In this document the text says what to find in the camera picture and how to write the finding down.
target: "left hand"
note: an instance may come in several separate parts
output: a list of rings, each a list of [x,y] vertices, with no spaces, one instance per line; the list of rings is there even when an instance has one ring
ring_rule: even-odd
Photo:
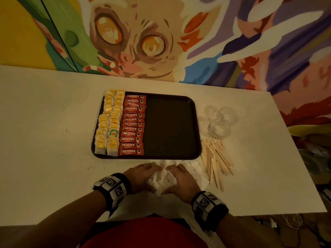
[[[140,164],[136,167],[130,168],[123,174],[129,179],[131,183],[131,194],[141,192],[143,190],[155,192],[155,188],[147,184],[147,179],[155,172],[161,171],[162,167],[156,164]]]

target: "white table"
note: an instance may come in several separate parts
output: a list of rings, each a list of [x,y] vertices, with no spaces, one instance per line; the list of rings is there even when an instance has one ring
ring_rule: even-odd
[[[0,79],[0,225],[36,224],[89,193],[96,180],[142,162],[91,152],[107,88],[188,96],[198,116],[207,105],[237,111],[239,121],[223,140],[234,176],[224,176],[225,192],[208,188],[233,215],[326,211],[268,92],[9,66],[0,66]],[[130,202],[137,197],[140,205]],[[172,195],[147,193],[120,208],[139,213],[147,199],[155,209],[189,211]]]

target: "cartoon face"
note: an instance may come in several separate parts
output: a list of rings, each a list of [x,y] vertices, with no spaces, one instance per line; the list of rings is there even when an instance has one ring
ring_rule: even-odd
[[[181,55],[203,39],[219,13],[213,8],[183,15],[183,0],[89,1],[98,58],[119,76],[165,81],[173,81]]]

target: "right hand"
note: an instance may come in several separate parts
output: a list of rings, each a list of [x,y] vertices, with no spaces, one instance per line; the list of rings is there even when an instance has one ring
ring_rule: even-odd
[[[174,193],[184,203],[191,204],[193,197],[201,192],[200,187],[196,183],[193,176],[186,170],[184,165],[179,164],[177,166],[170,165],[166,167],[177,180],[177,185],[173,185],[166,190],[163,194]]]

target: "red shirt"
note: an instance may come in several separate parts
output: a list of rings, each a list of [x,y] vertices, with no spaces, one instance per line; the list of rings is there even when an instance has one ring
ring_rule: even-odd
[[[126,221],[99,233],[82,246],[82,248],[98,247],[208,248],[197,234],[162,217]]]

